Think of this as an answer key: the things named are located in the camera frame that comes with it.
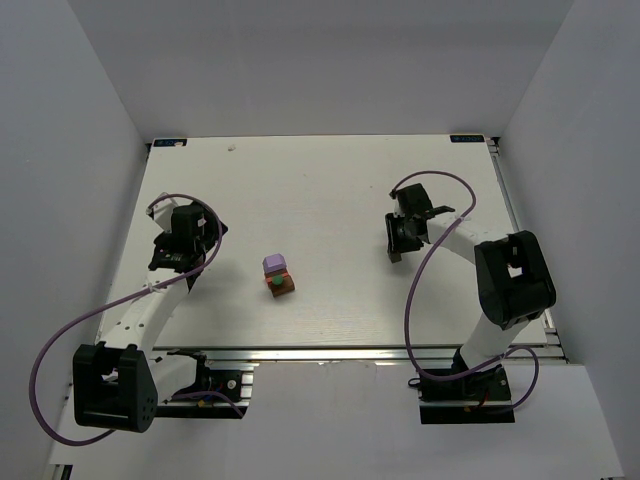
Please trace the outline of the purple wood cube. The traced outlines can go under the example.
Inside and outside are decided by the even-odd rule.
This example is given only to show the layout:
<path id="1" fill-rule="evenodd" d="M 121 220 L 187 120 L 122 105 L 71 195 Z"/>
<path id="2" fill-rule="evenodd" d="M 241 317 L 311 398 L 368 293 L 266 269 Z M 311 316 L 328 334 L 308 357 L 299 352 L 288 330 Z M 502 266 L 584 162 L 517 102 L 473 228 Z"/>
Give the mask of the purple wood cube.
<path id="1" fill-rule="evenodd" d="M 266 256 L 263 259 L 262 265 L 264 274 L 275 270 L 287 269 L 285 257 L 280 253 Z"/>

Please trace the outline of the red wood block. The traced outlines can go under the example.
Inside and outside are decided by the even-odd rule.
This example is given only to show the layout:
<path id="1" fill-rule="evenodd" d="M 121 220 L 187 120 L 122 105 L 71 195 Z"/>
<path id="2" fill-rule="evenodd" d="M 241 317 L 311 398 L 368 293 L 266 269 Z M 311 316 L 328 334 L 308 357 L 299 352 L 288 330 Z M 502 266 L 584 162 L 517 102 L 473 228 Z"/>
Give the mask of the red wood block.
<path id="1" fill-rule="evenodd" d="M 266 275 L 265 280 L 268 284 L 282 285 L 285 282 L 285 279 L 287 277 L 289 277 L 288 272 L 281 272 L 281 273 L 273 272 L 270 275 Z"/>

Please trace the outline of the brown rectangular wood block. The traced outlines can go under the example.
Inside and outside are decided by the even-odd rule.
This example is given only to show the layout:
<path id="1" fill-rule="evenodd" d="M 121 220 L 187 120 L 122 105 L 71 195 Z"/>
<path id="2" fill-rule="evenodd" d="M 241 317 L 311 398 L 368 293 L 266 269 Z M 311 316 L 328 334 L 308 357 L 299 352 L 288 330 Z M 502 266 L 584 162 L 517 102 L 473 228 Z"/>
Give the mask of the brown rectangular wood block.
<path id="1" fill-rule="evenodd" d="M 285 277 L 279 284 L 270 282 L 268 287 L 274 298 L 291 293 L 295 290 L 295 284 L 291 277 Z"/>

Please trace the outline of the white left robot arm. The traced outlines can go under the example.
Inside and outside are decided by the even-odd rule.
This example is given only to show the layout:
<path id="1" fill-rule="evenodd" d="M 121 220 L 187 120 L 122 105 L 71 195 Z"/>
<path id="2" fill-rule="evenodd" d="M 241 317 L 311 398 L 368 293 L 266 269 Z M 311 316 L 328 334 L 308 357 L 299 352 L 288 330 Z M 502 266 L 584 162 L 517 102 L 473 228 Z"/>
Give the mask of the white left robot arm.
<path id="1" fill-rule="evenodd" d="M 205 357 L 177 350 L 154 356 L 154 346 L 200 276 L 208 253 L 227 228 L 202 203 L 162 199 L 148 215 L 161 226 L 140 297 L 93 345 L 73 357 L 74 418 L 86 427 L 142 433 L 160 404 L 211 385 Z"/>

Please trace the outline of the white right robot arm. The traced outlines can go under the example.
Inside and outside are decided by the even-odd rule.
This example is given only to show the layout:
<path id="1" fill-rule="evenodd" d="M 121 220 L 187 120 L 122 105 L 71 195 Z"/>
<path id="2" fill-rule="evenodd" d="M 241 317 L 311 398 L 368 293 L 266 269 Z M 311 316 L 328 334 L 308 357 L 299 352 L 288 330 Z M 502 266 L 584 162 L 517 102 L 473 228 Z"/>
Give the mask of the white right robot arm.
<path id="1" fill-rule="evenodd" d="M 451 379 L 482 372 L 504 358 L 519 333 L 555 305 L 556 289 L 536 235 L 528 230 L 499 233 L 458 215 L 446 205 L 434 206 L 420 184 L 395 188 L 396 210 L 385 216 L 387 254 L 398 263 L 406 253 L 429 249 L 411 283 L 404 309 L 404 341 L 416 361 L 410 318 L 417 287 L 435 253 L 443 248 L 475 268 L 481 316 L 466 342 L 456 351 Z"/>

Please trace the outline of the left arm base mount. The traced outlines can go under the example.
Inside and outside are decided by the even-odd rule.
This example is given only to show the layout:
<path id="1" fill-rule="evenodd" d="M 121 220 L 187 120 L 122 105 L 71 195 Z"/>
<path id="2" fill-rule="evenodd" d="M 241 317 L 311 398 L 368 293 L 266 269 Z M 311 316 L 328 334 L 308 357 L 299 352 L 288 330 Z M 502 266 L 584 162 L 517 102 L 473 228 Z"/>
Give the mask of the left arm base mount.
<path id="1" fill-rule="evenodd" d="M 156 354 L 149 366 L 157 418 L 239 420 L 248 409 L 252 370 L 181 349 Z"/>

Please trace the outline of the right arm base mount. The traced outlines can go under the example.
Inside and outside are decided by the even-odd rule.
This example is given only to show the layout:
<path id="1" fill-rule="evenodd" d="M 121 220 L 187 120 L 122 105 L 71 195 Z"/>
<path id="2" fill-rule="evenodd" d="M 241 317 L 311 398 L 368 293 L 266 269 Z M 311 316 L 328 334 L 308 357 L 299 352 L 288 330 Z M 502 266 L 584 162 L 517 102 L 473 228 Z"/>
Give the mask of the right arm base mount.
<path id="1" fill-rule="evenodd" d="M 408 387 L 418 392 L 423 425 L 515 422 L 511 390 L 502 366 L 449 382 L 415 377 L 408 381 Z"/>

